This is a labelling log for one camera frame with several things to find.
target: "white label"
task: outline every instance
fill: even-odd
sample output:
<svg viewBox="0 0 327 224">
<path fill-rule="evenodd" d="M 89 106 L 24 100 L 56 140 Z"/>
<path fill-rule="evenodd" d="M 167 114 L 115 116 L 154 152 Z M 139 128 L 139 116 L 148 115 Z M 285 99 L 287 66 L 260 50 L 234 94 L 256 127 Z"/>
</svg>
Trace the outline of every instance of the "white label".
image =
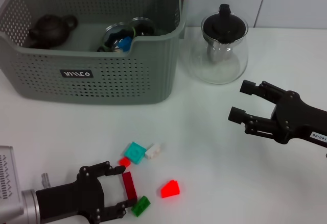
<svg viewBox="0 0 327 224">
<path fill-rule="evenodd" d="M 316 133 L 314 131 L 311 133 L 310 137 L 315 138 L 315 139 L 317 139 L 319 141 L 327 142 L 327 136 L 321 135 L 321 134 Z"/>
</svg>

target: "lego brick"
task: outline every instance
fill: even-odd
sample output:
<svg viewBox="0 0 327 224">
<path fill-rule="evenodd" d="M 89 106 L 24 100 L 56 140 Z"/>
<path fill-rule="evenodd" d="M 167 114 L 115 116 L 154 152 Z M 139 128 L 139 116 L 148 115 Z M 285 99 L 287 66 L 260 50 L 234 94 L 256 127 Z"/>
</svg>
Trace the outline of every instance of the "lego brick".
<svg viewBox="0 0 327 224">
<path fill-rule="evenodd" d="M 161 189 L 162 198 L 179 195 L 179 193 L 180 191 L 179 191 L 178 182 L 174 180 L 171 180 Z"/>
<path fill-rule="evenodd" d="M 136 217 L 139 217 L 143 211 L 150 205 L 150 201 L 147 197 L 143 196 L 141 199 L 134 205 L 131 209 L 131 211 L 134 213 Z"/>
<path fill-rule="evenodd" d="M 133 142 L 124 153 L 124 156 L 129 158 L 134 164 L 139 164 L 146 151 L 144 147 Z"/>
<path fill-rule="evenodd" d="M 119 162 L 119 165 L 123 165 L 126 168 L 131 164 L 131 161 L 127 157 L 123 157 Z"/>
<path fill-rule="evenodd" d="M 150 147 L 146 153 L 145 153 L 145 157 L 147 159 L 153 159 L 155 157 L 157 157 L 161 152 L 161 147 L 159 144 L 154 144 L 152 147 Z"/>
<path fill-rule="evenodd" d="M 123 173 L 122 177 L 123 177 L 123 181 L 124 181 L 125 190 L 126 190 L 126 193 L 127 193 L 128 200 L 132 200 L 134 198 L 137 198 L 131 172 Z"/>
</svg>

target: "glass teapot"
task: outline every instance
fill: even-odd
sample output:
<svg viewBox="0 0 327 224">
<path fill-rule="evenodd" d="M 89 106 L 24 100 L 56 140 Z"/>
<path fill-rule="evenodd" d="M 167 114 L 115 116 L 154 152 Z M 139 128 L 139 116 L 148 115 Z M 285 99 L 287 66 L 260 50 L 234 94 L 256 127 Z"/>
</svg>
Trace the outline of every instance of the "glass teapot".
<svg viewBox="0 0 327 224">
<path fill-rule="evenodd" d="M 248 62 L 247 22 L 231 13 L 229 5 L 206 17 L 191 55 L 191 68 L 200 79 L 227 84 L 238 79 Z"/>
</svg>

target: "teapot lid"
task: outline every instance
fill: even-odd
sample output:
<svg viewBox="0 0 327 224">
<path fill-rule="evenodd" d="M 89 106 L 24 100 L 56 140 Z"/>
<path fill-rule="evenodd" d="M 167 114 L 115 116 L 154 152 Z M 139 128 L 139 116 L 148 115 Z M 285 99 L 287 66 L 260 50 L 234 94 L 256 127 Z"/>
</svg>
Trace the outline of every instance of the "teapot lid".
<svg viewBox="0 0 327 224">
<path fill-rule="evenodd" d="M 209 16 L 203 23 L 202 30 L 210 38 L 222 44 L 233 43 L 246 33 L 246 25 L 242 19 L 231 14 L 227 4 L 221 4 L 219 13 Z"/>
<path fill-rule="evenodd" d="M 37 21 L 36 27 L 41 30 L 52 30 L 59 27 L 62 19 L 55 15 L 45 15 Z"/>
</svg>

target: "small red lego brick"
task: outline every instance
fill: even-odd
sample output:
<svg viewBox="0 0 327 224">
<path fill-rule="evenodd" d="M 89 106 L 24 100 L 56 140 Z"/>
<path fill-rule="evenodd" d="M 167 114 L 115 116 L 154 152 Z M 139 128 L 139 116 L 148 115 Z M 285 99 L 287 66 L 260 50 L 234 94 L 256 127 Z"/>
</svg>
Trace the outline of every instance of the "small red lego brick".
<svg viewBox="0 0 327 224">
<path fill-rule="evenodd" d="M 127 157 L 123 157 L 118 163 L 119 165 L 123 165 L 127 168 L 128 166 L 130 166 L 131 161 L 129 161 Z"/>
<path fill-rule="evenodd" d="M 137 199 L 131 172 L 122 174 L 128 200 Z"/>
<path fill-rule="evenodd" d="M 169 183 L 167 183 L 167 185 L 165 185 L 162 189 L 161 189 L 161 197 L 171 197 L 171 196 L 175 196 L 175 195 L 179 195 L 180 191 L 179 191 L 179 186 L 178 186 L 178 182 L 171 180 Z"/>
</svg>

